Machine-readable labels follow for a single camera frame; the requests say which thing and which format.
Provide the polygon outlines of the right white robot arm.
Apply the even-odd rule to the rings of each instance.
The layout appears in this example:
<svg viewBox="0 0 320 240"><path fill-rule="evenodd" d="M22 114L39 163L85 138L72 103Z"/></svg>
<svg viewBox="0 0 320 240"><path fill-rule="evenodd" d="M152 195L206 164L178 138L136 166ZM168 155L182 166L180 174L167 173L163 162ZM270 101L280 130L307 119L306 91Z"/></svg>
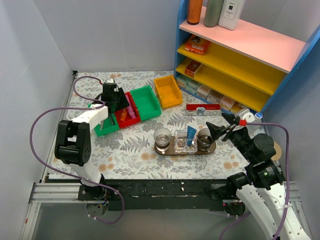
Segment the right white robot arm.
<svg viewBox="0 0 320 240"><path fill-rule="evenodd" d="M252 115L222 114L229 126L206 125L210 140L227 140L248 161L245 172L230 175L224 186L215 187L215 196L223 200L239 199L260 225L267 239L308 240L293 207L290 205L289 175L272 161L276 155L274 140L266 133L251 137L248 126L258 126Z"/></svg>

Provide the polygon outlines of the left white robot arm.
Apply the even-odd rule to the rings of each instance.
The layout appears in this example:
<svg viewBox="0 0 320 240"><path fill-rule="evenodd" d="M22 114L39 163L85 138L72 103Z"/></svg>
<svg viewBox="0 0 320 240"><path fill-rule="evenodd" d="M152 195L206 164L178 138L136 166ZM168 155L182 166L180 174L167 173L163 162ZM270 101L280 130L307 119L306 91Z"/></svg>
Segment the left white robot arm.
<svg viewBox="0 0 320 240"><path fill-rule="evenodd" d="M107 194L101 184L104 177L95 169L92 160L91 132L102 127L111 113L128 107L125 93L116 83L102 84L101 97L93 102L91 109L71 120L61 120L58 124L54 155L81 178L86 193L95 200L103 199Z"/></svg>

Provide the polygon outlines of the clear glass cup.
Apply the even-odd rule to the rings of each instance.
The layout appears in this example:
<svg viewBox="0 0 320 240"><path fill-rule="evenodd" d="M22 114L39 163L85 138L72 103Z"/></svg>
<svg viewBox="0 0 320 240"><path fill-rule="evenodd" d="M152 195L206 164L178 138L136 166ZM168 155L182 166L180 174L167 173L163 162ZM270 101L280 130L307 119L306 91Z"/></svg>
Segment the clear glass cup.
<svg viewBox="0 0 320 240"><path fill-rule="evenodd" d="M154 132L153 138L156 149L160 152L165 152L169 148L172 134L167 128L159 128Z"/></svg>

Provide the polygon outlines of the clear textured acrylic holder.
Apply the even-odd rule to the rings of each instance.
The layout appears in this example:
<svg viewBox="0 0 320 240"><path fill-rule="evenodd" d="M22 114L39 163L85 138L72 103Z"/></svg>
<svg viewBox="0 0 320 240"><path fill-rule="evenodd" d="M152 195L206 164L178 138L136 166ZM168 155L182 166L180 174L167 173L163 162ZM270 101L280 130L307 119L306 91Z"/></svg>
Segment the clear textured acrylic holder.
<svg viewBox="0 0 320 240"><path fill-rule="evenodd" d="M174 131L174 153L176 155L192 155L198 151L198 137L194 136L191 146L187 145L187 130Z"/></svg>

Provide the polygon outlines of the green translucent cup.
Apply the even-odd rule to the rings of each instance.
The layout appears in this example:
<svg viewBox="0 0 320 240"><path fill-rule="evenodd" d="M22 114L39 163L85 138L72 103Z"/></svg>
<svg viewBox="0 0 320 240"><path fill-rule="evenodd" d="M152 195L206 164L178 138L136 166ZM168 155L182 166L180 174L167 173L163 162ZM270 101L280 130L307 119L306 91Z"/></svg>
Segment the green translucent cup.
<svg viewBox="0 0 320 240"><path fill-rule="evenodd" d="M213 143L214 141L208 128L203 128L198 132L197 147L199 151L208 151Z"/></svg>

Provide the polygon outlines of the blue toothpaste tube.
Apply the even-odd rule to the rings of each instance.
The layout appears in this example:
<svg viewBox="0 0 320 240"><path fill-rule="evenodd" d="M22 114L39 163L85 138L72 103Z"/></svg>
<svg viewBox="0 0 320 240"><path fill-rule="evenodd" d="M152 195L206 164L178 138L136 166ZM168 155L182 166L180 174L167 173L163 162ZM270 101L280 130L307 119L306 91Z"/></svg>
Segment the blue toothpaste tube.
<svg viewBox="0 0 320 240"><path fill-rule="evenodd" d="M197 130L190 125L187 126L187 145L191 146L194 141Z"/></svg>

